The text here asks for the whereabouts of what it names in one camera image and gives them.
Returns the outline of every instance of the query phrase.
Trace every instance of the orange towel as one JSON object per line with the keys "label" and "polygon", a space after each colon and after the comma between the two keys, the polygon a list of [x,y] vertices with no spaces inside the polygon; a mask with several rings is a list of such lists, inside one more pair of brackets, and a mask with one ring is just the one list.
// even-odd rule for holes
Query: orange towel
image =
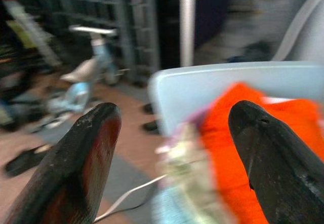
{"label": "orange towel", "polygon": [[249,100],[260,105],[288,124],[324,161],[324,140],[318,125],[319,105],[306,99],[266,104],[265,96],[244,83],[235,84],[215,101],[200,129],[203,144],[213,161],[217,189],[239,223],[262,224],[267,220],[255,192],[249,187],[243,163],[230,136],[228,115],[234,104]]}

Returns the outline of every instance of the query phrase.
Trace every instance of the white cable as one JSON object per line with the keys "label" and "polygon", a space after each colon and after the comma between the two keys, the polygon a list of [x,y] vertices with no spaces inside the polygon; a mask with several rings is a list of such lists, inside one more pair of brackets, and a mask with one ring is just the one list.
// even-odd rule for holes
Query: white cable
{"label": "white cable", "polygon": [[163,176],[160,176],[160,177],[157,177],[155,179],[153,179],[152,181],[150,182],[147,182],[143,185],[140,185],[136,188],[133,188],[132,190],[129,190],[127,191],[126,193],[124,193],[122,196],[119,197],[119,199],[105,212],[103,213],[101,216],[98,216],[95,221],[93,223],[96,223],[104,218],[106,218],[110,213],[112,213],[120,204],[122,201],[124,201],[124,199],[127,198],[128,195],[130,195],[132,192],[136,191],[136,190],[139,190],[141,188],[144,188],[146,186],[149,186],[157,181],[160,181],[161,179],[163,179],[166,175],[163,175]]}
{"label": "white cable", "polygon": [[271,61],[282,61],[287,57],[307,19],[321,1],[322,0],[307,0],[303,4],[303,6],[299,9],[296,16],[294,17],[293,21],[291,22],[289,28],[287,29],[286,34],[279,46],[279,49],[277,50]]}

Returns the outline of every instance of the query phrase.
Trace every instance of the metal pole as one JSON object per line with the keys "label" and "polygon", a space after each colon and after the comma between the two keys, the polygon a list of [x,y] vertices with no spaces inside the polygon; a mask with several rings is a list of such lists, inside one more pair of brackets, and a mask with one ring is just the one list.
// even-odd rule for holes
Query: metal pole
{"label": "metal pole", "polygon": [[160,70],[160,50],[158,45],[156,0],[146,0],[146,3],[147,9],[145,15],[150,27],[149,42],[152,49],[152,52],[150,54],[150,70],[151,73],[155,73]]}
{"label": "metal pole", "polygon": [[193,66],[196,0],[180,0],[180,64]]}
{"label": "metal pole", "polygon": [[114,0],[114,11],[117,16],[117,24],[120,26],[120,40],[125,65],[130,71],[127,73],[127,79],[135,82],[138,78],[136,64],[137,56],[135,52],[135,34],[131,28],[132,17],[129,11],[129,0]]}
{"label": "metal pole", "polygon": [[46,16],[54,23],[54,28],[57,29],[59,27],[58,17],[53,14],[54,4],[53,0],[39,0],[41,7],[46,11]]}

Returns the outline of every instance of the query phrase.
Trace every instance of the blurry background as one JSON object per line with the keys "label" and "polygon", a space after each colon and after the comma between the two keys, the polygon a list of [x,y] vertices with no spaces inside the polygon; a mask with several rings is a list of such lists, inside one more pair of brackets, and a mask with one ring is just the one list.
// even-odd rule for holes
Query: blurry background
{"label": "blurry background", "polygon": [[[30,15],[29,18],[44,32],[43,39],[54,52],[55,59],[49,53],[44,56],[40,52],[39,43],[28,39],[33,30],[24,29],[22,21],[15,18],[15,14],[23,10],[12,1],[22,5],[25,13]],[[304,2],[305,0],[196,0],[194,65],[270,60]],[[106,209],[126,190],[157,177],[159,173],[155,169],[157,156],[154,151],[163,137],[156,130],[147,132],[142,129],[143,124],[155,119],[153,115],[146,115],[152,112],[148,108],[143,111],[142,106],[150,102],[146,93],[150,76],[161,69],[180,66],[180,0],[2,0],[1,19],[0,66],[3,67],[0,70],[8,72],[3,72],[0,79],[9,73],[13,74],[6,81],[0,81],[0,99],[4,105],[2,110],[26,123],[19,123],[20,127],[14,132],[1,129],[0,167],[3,168],[22,150],[55,144],[82,114],[83,111],[67,108],[66,111],[71,112],[67,120],[57,126],[30,133],[30,127],[37,125],[39,119],[48,114],[59,117],[64,110],[58,114],[48,108],[42,109],[42,115],[34,120],[36,123],[30,123],[27,116],[22,119],[17,115],[24,115],[31,109],[29,106],[26,106],[28,109],[17,106],[16,99],[19,96],[21,101],[38,100],[43,104],[54,92],[64,93],[73,85],[61,80],[61,76],[91,59],[93,53],[99,53],[96,45],[91,44],[91,40],[98,38],[90,36],[89,32],[71,30],[71,26],[80,25],[117,31],[116,35],[102,36],[104,47],[111,57],[109,63],[114,65],[112,73],[109,73],[109,67],[106,74],[96,74],[84,80],[91,85],[87,91],[91,97],[114,102],[121,108],[123,117],[101,210]],[[313,51],[304,48],[301,52],[299,48],[304,44],[300,40],[302,39],[293,47],[288,60],[305,60]],[[318,53],[316,55],[314,59],[321,56]],[[59,65],[49,64],[51,59],[59,60]],[[32,67],[28,69],[28,75],[24,74],[26,67]],[[100,83],[96,83],[98,77],[103,77]],[[110,83],[111,80],[107,77],[113,77],[113,81],[117,78],[118,82]],[[23,78],[30,83],[25,88],[22,88],[23,83],[18,87],[7,85],[12,78]],[[12,92],[10,88],[13,88],[15,95],[7,97]],[[0,218],[5,216],[10,204],[33,172],[34,169],[31,169],[11,178],[1,171]],[[141,203],[147,194],[151,195],[147,192],[149,190],[135,193],[121,209]],[[152,223],[151,206],[146,204],[116,214],[101,223]]]}

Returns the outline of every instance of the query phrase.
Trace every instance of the wire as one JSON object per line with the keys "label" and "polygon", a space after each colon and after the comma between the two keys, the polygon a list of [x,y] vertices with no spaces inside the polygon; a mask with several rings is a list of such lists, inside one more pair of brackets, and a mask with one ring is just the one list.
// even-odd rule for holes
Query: wire
{"label": "wire", "polygon": [[140,186],[138,186],[138,187],[136,187],[136,188],[133,188],[133,189],[131,189],[131,190],[129,190],[129,191],[127,191],[126,193],[124,193],[122,196],[120,196],[119,198],[118,198],[118,200],[105,212],[105,213],[103,213],[101,216],[98,216],[96,219],[95,219],[95,221],[94,221],[94,223],[96,223],[96,222],[98,222],[98,221],[100,221],[100,220],[102,220],[102,219],[104,219],[104,218],[106,218],[106,217],[108,217],[108,216],[110,216],[110,215],[112,215],[113,214],[113,211],[122,203],[122,201],[124,201],[124,199],[126,199],[127,198],[127,196],[128,195],[130,195],[132,192],[135,192],[135,191],[137,191],[137,190],[139,190],[139,189],[142,189],[142,188],[144,188],[144,187],[146,187],[146,186],[149,186],[149,185],[151,185],[151,184],[153,184],[153,183],[155,183],[155,182],[157,182],[157,181],[160,181],[161,179],[163,179],[163,178],[165,178],[166,177],[166,175],[163,175],[163,176],[160,176],[160,177],[157,177],[157,178],[155,178],[155,179],[153,179],[152,181],[150,181],[150,182],[147,182],[147,183],[145,183],[145,184],[143,184],[143,185],[140,185]]}
{"label": "wire", "polygon": [[287,32],[271,61],[282,61],[287,57],[307,19],[321,1],[322,0],[307,0],[303,4],[288,27]]}
{"label": "wire", "polygon": [[150,190],[147,192],[147,194],[145,196],[145,199],[142,201],[142,203],[140,203],[140,204],[138,204],[138,205],[136,205],[134,207],[130,207],[130,208],[125,208],[125,209],[121,209],[121,210],[114,211],[114,212],[108,214],[105,218],[111,217],[112,215],[115,215],[115,214],[118,214],[118,213],[121,213],[121,212],[129,211],[129,210],[134,210],[134,209],[137,209],[137,208],[145,205],[152,198],[152,196],[153,196],[156,188],[157,188],[157,184],[155,184],[153,187],[150,188]]}

